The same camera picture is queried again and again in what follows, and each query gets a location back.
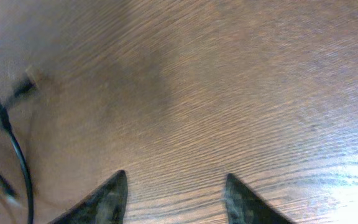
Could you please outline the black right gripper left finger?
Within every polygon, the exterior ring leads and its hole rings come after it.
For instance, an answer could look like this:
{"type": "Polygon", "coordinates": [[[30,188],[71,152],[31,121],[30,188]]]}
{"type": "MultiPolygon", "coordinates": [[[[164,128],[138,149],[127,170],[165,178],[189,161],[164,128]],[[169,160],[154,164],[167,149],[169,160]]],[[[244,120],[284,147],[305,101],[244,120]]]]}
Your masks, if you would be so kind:
{"type": "Polygon", "coordinates": [[[52,224],[122,224],[128,195],[124,170],[117,171],[69,211],[52,220],[52,224]]]}

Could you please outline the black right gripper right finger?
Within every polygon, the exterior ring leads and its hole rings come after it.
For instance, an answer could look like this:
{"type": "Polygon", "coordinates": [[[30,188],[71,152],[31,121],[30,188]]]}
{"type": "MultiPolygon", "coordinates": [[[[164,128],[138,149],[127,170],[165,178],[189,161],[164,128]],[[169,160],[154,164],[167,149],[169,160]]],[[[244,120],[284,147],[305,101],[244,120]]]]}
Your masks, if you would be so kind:
{"type": "Polygon", "coordinates": [[[292,224],[234,174],[226,176],[223,190],[229,224],[292,224]]]}

